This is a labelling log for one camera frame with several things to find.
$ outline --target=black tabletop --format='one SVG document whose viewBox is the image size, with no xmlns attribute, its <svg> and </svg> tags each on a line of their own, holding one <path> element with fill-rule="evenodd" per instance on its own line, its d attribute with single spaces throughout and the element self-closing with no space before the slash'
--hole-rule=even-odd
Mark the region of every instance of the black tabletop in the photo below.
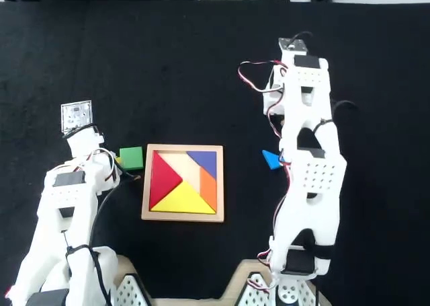
<svg viewBox="0 0 430 306">
<path fill-rule="evenodd" d="M 46 171 L 68 160 L 60 104 L 93 100 L 107 145 L 224 146 L 223 224 L 142 221 L 142 186 L 121 188 L 96 244 L 128 256 L 154 297 L 219 297 L 267 247 L 286 189 L 262 149 L 277 139 L 243 60 L 280 58 L 278 37 L 310 30 L 330 64 L 348 167 L 330 272 L 334 305 L 423 300 L 429 228 L 430 5 L 281 2 L 0 4 L 0 290 L 36 225 Z M 251 72 L 263 86 L 268 69 Z"/>
</svg>

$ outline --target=blue tangram piece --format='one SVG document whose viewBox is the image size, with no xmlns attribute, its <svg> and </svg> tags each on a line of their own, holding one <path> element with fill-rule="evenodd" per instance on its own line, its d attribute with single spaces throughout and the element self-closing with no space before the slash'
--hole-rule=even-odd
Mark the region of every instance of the blue tangram piece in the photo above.
<svg viewBox="0 0 430 306">
<path fill-rule="evenodd" d="M 277 169 L 281 167 L 280 157 L 278 155 L 267 150 L 262 150 L 261 152 L 263 153 L 264 159 L 266 159 L 270 169 Z"/>
</svg>

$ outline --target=yellow block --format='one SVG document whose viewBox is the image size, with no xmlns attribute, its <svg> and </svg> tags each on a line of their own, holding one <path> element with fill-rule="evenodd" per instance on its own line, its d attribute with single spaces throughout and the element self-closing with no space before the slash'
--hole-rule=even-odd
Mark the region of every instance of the yellow block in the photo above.
<svg viewBox="0 0 430 306">
<path fill-rule="evenodd" d="M 216 214 L 185 180 L 151 208 L 155 212 Z"/>
</svg>

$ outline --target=green cube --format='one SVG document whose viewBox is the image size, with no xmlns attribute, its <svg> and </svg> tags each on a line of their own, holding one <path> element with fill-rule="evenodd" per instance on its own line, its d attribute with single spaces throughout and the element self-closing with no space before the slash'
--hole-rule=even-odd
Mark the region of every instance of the green cube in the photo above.
<svg viewBox="0 0 430 306">
<path fill-rule="evenodd" d="M 125 170 L 136 170 L 143 168 L 142 147 L 131 147 L 120 149 L 121 166 Z"/>
</svg>

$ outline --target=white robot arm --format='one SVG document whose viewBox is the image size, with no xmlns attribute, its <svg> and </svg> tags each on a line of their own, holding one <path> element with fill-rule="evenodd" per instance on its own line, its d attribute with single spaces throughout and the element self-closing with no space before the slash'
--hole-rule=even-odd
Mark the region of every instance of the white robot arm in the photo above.
<svg viewBox="0 0 430 306">
<path fill-rule="evenodd" d="M 286 170 L 289 188 L 275 212 L 269 249 L 260 254 L 267 256 L 272 287 L 283 280 L 308 280 L 327 273 L 347 165 L 332 120 L 328 62 L 309 56 L 296 36 L 280 38 L 279 46 L 282 59 L 270 61 L 274 66 L 265 89 L 257 89 L 238 70 L 243 81 L 263 94 L 269 121 L 271 115 L 284 115 L 281 132 L 271 125 L 279 137 L 279 163 Z M 298 146 L 303 128 L 314 133 L 320 148 Z"/>
<path fill-rule="evenodd" d="M 7 294 L 14 306 L 31 305 L 33 294 L 46 291 L 56 292 L 52 298 L 65 299 L 68 306 L 105 305 L 103 289 L 115 298 L 115 252 L 91 247 L 99 274 L 91 250 L 76 248 L 90 245 L 97 195 L 120 183 L 120 171 L 114 154 L 100 147 L 104 139 L 93 125 L 91 101 L 62 106 L 62 131 L 73 159 L 46 173 L 33 241 Z"/>
</svg>

